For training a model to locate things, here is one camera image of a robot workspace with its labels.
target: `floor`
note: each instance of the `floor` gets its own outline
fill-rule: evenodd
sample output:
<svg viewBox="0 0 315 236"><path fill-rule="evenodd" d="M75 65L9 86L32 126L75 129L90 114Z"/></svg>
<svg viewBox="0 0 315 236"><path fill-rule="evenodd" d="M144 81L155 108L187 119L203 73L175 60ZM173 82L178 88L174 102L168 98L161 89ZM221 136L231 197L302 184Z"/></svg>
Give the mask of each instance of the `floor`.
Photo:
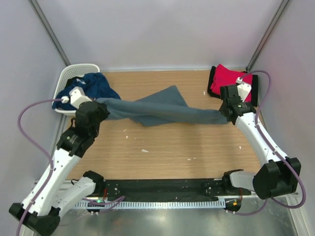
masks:
<svg viewBox="0 0 315 236"><path fill-rule="evenodd" d="M209 71L105 75L123 100L134 101L176 85L191 107L217 110L221 105L220 99L204 95ZM232 124L143 127L125 119L101 124L95 143L68 179L80 178L88 170L105 179L157 179L222 177L228 170L257 172L259 167L252 147Z"/></svg>
<svg viewBox="0 0 315 236"><path fill-rule="evenodd" d="M257 198L243 199L241 211L255 211L261 204ZM298 236L289 209L271 200L251 217L223 209L117 210L98 216L70 210L61 221L67 223L52 236Z"/></svg>

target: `gray floor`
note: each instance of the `gray floor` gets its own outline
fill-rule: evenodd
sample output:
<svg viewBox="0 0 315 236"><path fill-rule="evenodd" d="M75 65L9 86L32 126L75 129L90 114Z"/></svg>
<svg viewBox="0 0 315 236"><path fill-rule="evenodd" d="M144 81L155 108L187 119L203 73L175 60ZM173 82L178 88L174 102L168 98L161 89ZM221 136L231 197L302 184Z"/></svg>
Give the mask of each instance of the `gray floor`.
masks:
<svg viewBox="0 0 315 236"><path fill-rule="evenodd" d="M240 212L251 212L259 199L243 199ZM297 236L290 211L269 200L261 213L245 217L223 209L118 210L84 216L71 210L53 236Z"/></svg>

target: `metal corner post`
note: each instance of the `metal corner post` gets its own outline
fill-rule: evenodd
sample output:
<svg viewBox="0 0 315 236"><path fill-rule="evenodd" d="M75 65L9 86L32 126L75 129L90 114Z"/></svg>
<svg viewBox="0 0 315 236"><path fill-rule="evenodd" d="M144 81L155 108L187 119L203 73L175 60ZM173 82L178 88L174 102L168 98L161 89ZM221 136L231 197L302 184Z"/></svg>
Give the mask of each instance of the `metal corner post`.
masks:
<svg viewBox="0 0 315 236"><path fill-rule="evenodd" d="M257 61L261 51L265 47L268 39L272 35L274 29L276 28L278 22L280 21L281 17L284 15L285 11L287 10L289 4L291 3L291 0L282 0L280 3L275 15L273 16L269 26L267 27L266 32L264 33L261 41L259 42L259 45L257 46L249 64L246 67L247 71L251 71L252 67L254 66L255 62Z"/></svg>
<svg viewBox="0 0 315 236"><path fill-rule="evenodd" d="M28 0L29 3L31 4L34 12L36 13L36 15L38 16L40 22L42 23L42 25L44 26L46 32L48 33L48 36L50 37L52 43L54 44L54 46L56 47L60 57L62 58L62 60L64 61L64 63L66 64L66 66L71 65L67 55L65 54L60 42L58 41L53 29L51 28L44 12L42 11L42 9L40 8L38 1L37 0Z"/></svg>

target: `wood surface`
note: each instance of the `wood surface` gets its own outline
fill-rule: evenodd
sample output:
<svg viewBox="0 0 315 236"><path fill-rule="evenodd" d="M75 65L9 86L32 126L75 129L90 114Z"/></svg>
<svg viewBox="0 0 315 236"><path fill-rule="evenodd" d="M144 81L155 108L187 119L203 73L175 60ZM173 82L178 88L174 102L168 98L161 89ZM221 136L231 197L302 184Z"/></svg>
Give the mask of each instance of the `wood surface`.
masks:
<svg viewBox="0 0 315 236"><path fill-rule="evenodd" d="M209 71L112 72L105 76L123 100L134 101L176 85L190 107L217 110L221 105L220 99L204 95ZM101 123L95 143L68 179L80 178L88 170L105 179L216 178L234 169L257 172L259 162L247 139L231 123L143 127L124 119Z"/></svg>

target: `white slotted strip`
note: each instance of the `white slotted strip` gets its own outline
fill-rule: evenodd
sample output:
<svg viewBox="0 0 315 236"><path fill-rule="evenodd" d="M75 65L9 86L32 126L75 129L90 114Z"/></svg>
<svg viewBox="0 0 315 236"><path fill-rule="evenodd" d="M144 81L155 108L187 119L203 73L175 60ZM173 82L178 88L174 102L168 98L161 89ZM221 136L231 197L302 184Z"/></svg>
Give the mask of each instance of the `white slotted strip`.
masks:
<svg viewBox="0 0 315 236"><path fill-rule="evenodd" d="M108 209L113 204L107 206L89 206L86 201L78 202L73 209ZM190 209L190 208L223 208L224 199L216 202L171 202L171 203L145 203L145 202L121 202L115 209Z"/></svg>

